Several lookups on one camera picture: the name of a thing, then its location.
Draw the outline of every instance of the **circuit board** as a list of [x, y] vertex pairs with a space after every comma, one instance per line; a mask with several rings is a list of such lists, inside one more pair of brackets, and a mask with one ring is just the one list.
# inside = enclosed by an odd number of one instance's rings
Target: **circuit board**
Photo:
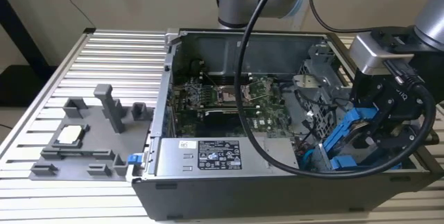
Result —
[[[241, 86], [247, 121], [255, 133], [268, 138], [292, 137], [292, 121], [275, 79], [249, 77]], [[204, 85], [192, 78], [175, 91], [177, 137], [244, 137], [232, 85]]]

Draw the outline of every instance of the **barcode sticker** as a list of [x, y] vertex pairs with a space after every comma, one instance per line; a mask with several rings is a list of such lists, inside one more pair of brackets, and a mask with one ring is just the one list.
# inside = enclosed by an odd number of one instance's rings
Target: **barcode sticker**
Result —
[[197, 147], [196, 141], [179, 141], [179, 148], [180, 149], [195, 149]]

